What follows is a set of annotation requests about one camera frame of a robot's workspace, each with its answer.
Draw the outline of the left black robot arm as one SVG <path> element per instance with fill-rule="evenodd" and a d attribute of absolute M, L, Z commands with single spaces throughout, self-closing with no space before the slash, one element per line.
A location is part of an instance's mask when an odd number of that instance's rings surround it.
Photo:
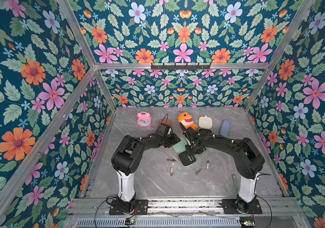
<path fill-rule="evenodd" d="M 118 175 L 118 194 L 116 207 L 119 211 L 130 214 L 135 209 L 136 192 L 134 189 L 135 172 L 142 160 L 143 153 L 149 149 L 163 146 L 170 148 L 180 142 L 180 138 L 169 135 L 149 134 L 145 137 L 126 135 L 111 158 L 111 163 Z"/>

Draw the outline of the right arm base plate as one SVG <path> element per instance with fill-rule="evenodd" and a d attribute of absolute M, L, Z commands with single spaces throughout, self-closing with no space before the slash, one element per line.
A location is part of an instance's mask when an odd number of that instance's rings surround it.
<path fill-rule="evenodd" d="M 257 199 L 250 203 L 237 199 L 223 199 L 220 205 L 225 214 L 262 214 L 262 209 Z"/>

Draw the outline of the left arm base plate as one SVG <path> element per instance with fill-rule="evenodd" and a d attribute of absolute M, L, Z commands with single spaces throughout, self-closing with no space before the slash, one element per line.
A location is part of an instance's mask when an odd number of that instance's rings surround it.
<path fill-rule="evenodd" d="M 135 199 L 124 202 L 114 199 L 111 203 L 109 215 L 147 215 L 149 201 L 146 199 Z"/>

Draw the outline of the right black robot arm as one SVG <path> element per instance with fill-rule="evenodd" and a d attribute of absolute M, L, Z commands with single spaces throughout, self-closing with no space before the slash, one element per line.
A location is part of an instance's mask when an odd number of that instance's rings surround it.
<path fill-rule="evenodd" d="M 202 154 L 206 149 L 213 148 L 233 158 L 236 170 L 241 176 L 235 208 L 242 214 L 248 213 L 256 200 L 258 176 L 265 163 L 264 157 L 252 140 L 246 137 L 242 140 L 230 139 L 206 129 L 197 132 L 191 127 L 183 130 L 183 135 L 189 141 L 186 146 L 189 155 Z"/>

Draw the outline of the brown clipper case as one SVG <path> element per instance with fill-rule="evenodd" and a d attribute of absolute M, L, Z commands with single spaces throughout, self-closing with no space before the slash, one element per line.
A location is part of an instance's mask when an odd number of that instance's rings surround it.
<path fill-rule="evenodd" d="M 172 121 L 169 119 L 162 119 L 158 123 L 158 128 L 159 129 L 172 128 Z"/>

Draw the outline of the green clipper case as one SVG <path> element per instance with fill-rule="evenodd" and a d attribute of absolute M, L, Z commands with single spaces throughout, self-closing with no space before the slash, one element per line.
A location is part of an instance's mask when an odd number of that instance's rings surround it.
<path fill-rule="evenodd" d="M 173 150 L 177 153 L 178 159 L 182 166 L 187 167 L 197 162 L 197 158 L 194 155 L 189 155 L 185 146 L 188 145 L 184 138 L 180 138 L 180 142 L 173 145 Z"/>

